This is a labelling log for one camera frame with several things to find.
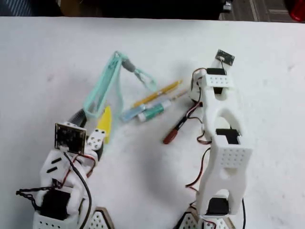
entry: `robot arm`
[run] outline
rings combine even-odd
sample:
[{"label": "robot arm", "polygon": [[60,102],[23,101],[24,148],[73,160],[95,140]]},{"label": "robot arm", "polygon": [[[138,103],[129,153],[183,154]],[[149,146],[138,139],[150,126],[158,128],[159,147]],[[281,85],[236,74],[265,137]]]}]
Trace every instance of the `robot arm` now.
[{"label": "robot arm", "polygon": [[[232,65],[230,55],[223,53],[219,51],[216,58],[222,66],[223,62]],[[226,217],[236,214],[241,205],[253,149],[232,77],[223,68],[202,70],[201,77],[203,128],[212,143],[196,196],[197,209],[202,217]]]}]

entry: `hole pattern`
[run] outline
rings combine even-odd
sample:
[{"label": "hole pattern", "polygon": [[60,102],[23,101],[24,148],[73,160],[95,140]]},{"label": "hole pattern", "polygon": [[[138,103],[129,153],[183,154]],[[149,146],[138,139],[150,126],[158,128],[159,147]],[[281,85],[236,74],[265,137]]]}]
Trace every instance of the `hole pattern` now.
[{"label": "hole pattern", "polygon": [[225,168],[238,168],[243,164],[245,154],[244,149],[224,149],[220,165]]},{"label": "hole pattern", "polygon": [[61,229],[61,226],[55,223],[39,221],[38,229]]},{"label": "hole pattern", "polygon": [[197,222],[192,214],[188,213],[184,216],[179,229],[195,229],[197,228]]},{"label": "hole pattern", "polygon": [[107,224],[101,212],[96,211],[91,218],[89,229],[107,229]]},{"label": "hole pattern", "polygon": [[[216,223],[216,229],[229,229],[227,224],[225,223],[224,219],[207,219],[211,222]],[[214,225],[212,223],[205,222],[204,229],[213,229]]]},{"label": "hole pattern", "polygon": [[209,75],[206,77],[206,84],[210,87],[231,87],[231,78],[227,75]]}]

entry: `pen cap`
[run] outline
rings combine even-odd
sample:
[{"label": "pen cap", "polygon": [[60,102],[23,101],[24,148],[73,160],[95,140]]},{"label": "pen cap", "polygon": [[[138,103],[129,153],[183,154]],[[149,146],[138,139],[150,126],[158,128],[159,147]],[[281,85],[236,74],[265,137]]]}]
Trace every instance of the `pen cap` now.
[{"label": "pen cap", "polygon": [[146,121],[146,117],[143,112],[138,114],[138,118],[141,123]]},{"label": "pen cap", "polygon": [[123,112],[122,115],[121,115],[121,119],[124,122],[128,122],[129,120],[131,120],[136,115],[143,112],[144,110],[145,110],[145,105],[141,104],[140,106],[137,106],[135,108],[131,108],[130,110],[127,110],[127,111]]},{"label": "pen cap", "polygon": [[170,100],[165,100],[164,102],[161,103],[162,107],[166,109],[170,105],[172,105],[172,102]]}]

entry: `marker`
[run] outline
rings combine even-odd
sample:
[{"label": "marker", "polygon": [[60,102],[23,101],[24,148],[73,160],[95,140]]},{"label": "marker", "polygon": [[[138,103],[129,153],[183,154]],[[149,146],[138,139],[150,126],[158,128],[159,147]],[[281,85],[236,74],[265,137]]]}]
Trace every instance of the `marker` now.
[{"label": "marker", "polygon": [[150,102],[151,100],[154,100],[155,98],[159,97],[160,95],[166,94],[166,93],[168,93],[169,91],[174,90],[174,89],[175,89],[179,84],[181,84],[181,83],[182,83],[182,80],[178,80],[178,81],[172,83],[171,85],[168,85],[167,87],[162,88],[161,90],[159,90],[159,91],[157,91],[157,92],[155,92],[155,93],[149,95],[148,97],[146,97],[146,98],[144,98],[144,99],[142,99],[142,100],[136,102],[136,103],[133,105],[133,107],[137,107],[137,106],[139,106],[139,105],[141,105],[141,104],[146,104],[146,103]]},{"label": "marker", "polygon": [[183,124],[187,121],[187,117],[184,115],[182,117],[182,119],[178,122],[178,124],[170,131],[170,133],[165,137],[165,139],[163,140],[163,144],[170,144],[174,138],[177,136],[178,134],[178,130],[180,130],[180,128],[183,126]]}]

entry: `white surface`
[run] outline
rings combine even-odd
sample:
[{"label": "white surface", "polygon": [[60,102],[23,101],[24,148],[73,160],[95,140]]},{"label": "white surface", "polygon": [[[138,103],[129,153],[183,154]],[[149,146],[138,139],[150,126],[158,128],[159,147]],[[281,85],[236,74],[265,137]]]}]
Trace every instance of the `white surface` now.
[{"label": "white surface", "polygon": [[[189,86],[192,71],[209,67],[218,49],[233,54],[230,73],[254,136],[247,229],[305,223],[304,24],[0,18],[0,27],[1,228],[31,228],[31,203],[15,191],[39,185],[54,123],[79,110],[115,50],[160,86],[177,79]],[[132,73],[121,77],[128,104],[147,95]],[[182,97],[153,120],[115,132],[89,184],[117,229],[170,229],[194,200],[184,185],[197,176],[206,149],[196,142],[200,125],[190,120],[161,144],[190,105]],[[241,228],[241,215],[235,222]]]}]

